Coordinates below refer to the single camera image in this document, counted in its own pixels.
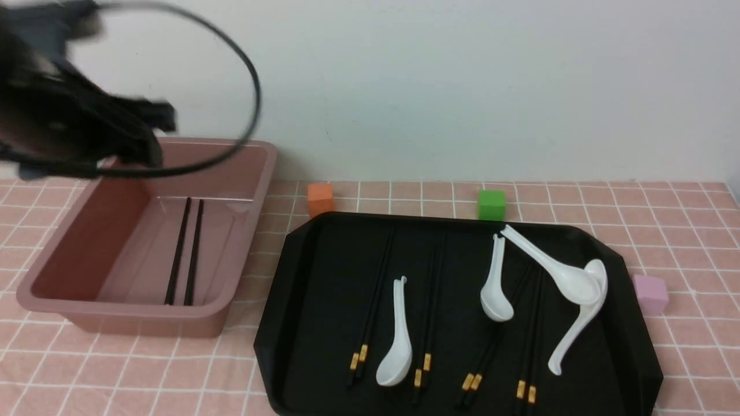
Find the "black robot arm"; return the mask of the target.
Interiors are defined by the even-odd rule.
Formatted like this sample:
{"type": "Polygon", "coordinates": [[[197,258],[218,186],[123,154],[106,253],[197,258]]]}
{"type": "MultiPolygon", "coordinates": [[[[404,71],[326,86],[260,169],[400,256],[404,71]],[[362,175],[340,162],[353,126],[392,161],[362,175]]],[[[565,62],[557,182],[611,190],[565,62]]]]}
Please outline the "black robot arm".
{"type": "Polygon", "coordinates": [[[106,92],[71,63],[67,47],[102,30],[96,1],[2,6],[2,161],[24,181],[87,177],[106,158],[161,168],[156,131],[175,108],[106,92]]]}

